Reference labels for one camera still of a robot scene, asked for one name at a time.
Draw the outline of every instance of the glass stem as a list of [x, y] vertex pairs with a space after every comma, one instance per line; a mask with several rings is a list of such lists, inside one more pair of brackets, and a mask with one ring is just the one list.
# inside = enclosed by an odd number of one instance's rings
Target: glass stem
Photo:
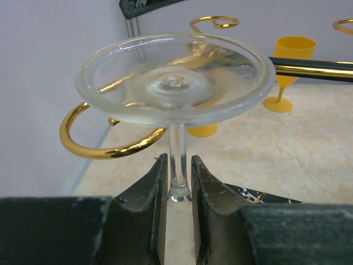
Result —
[[277, 102], [281, 102], [281, 98], [282, 98], [282, 95], [283, 95], [284, 91], [285, 91], [285, 88], [281, 88], [280, 87], [280, 93], [278, 94]]
[[169, 128], [170, 188], [175, 202], [190, 199], [186, 165], [186, 128]]

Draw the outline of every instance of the black metal bar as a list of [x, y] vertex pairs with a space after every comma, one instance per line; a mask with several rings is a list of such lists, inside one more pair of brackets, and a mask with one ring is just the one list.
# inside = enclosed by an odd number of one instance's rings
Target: black metal bar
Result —
[[167, 173], [163, 154], [116, 198], [1, 199], [0, 264], [164, 264]]
[[353, 82], [353, 63], [269, 58], [277, 75]]

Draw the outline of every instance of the beige tiled surface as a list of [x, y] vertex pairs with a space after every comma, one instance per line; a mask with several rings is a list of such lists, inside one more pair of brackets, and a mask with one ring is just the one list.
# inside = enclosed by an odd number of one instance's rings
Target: beige tiled surface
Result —
[[[270, 94], [277, 91], [275, 86]], [[293, 103], [290, 113], [258, 104], [219, 123], [212, 137], [188, 135], [188, 161], [200, 155], [217, 178], [241, 187], [312, 203], [353, 202], [353, 86], [294, 84], [284, 96]], [[127, 144], [149, 131], [121, 123], [102, 147]], [[76, 194], [118, 195], [162, 152], [168, 152], [167, 135], [135, 155], [94, 161]], [[191, 205], [168, 204], [165, 262], [195, 264]]]

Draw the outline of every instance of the gold metal rod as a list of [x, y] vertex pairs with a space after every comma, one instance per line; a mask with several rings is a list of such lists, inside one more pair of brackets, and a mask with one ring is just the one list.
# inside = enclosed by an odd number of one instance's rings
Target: gold metal rod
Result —
[[353, 23], [353, 18], [345, 18], [345, 19], [337, 20], [333, 23], [333, 28], [340, 32], [353, 36], [353, 29], [347, 28], [345, 26], [341, 26], [342, 24], [346, 24], [346, 23]]
[[[232, 27], [236, 27], [239, 25], [239, 19], [234, 18], [234, 17], [224, 17], [224, 16], [209, 16], [209, 17], [203, 17], [203, 18], [196, 18], [190, 22], [190, 28], [197, 33], [202, 33], [202, 31], [195, 25], [196, 23], [202, 22], [202, 21], [207, 21], [211, 20], [212, 24], [215, 28], [217, 29], [228, 29]], [[232, 23], [228, 24], [218, 24], [217, 20], [225, 20], [225, 21], [231, 21]]]
[[312, 76], [312, 77], [334, 77], [336, 80], [347, 79], [346, 81], [353, 82], [353, 71], [347, 70], [333, 70], [325, 68], [313, 67], [298, 67], [287, 65], [275, 65], [276, 73], [278, 75], [298, 75], [298, 76]]
[[[126, 106], [134, 106], [134, 105], [140, 105], [140, 104], [138, 103], [126, 104]], [[164, 129], [164, 128], [154, 129], [150, 134], [143, 137], [142, 139], [125, 146], [106, 148], [106, 149], [94, 149], [94, 148], [85, 147], [77, 144], [72, 140], [70, 135], [70, 128], [73, 122], [76, 120], [76, 118], [88, 108], [89, 108], [89, 105], [86, 102], [82, 102], [78, 104], [72, 111], [70, 111], [66, 115], [66, 117], [64, 118], [60, 126], [61, 143], [68, 151], [70, 151], [71, 153], [77, 156], [81, 156], [89, 159], [107, 160], [107, 159], [132, 155], [133, 153], [137, 153], [151, 146], [153, 143], [158, 141], [167, 131], [167, 129]], [[114, 126], [117, 123], [119, 122], [116, 120], [112, 120], [110, 122], [112, 126]]]

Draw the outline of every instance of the white wall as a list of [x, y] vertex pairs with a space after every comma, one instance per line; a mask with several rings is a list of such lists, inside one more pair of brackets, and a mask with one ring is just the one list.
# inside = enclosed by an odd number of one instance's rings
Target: white wall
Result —
[[[0, 4], [0, 197], [69, 192], [88, 160], [59, 140], [79, 102], [73, 75], [99, 48], [126, 39], [117, 0], [2, 0]], [[74, 139], [97, 145], [107, 119], [88, 110]]]
[[141, 35], [191, 33], [189, 22], [208, 15], [233, 16], [240, 24], [219, 30], [211, 22], [199, 23], [204, 33], [243, 41], [268, 56], [278, 38], [302, 35], [318, 43], [315, 59], [353, 61], [353, 36], [332, 27], [338, 19], [353, 17], [353, 0], [187, 0], [144, 14], [138, 24]]

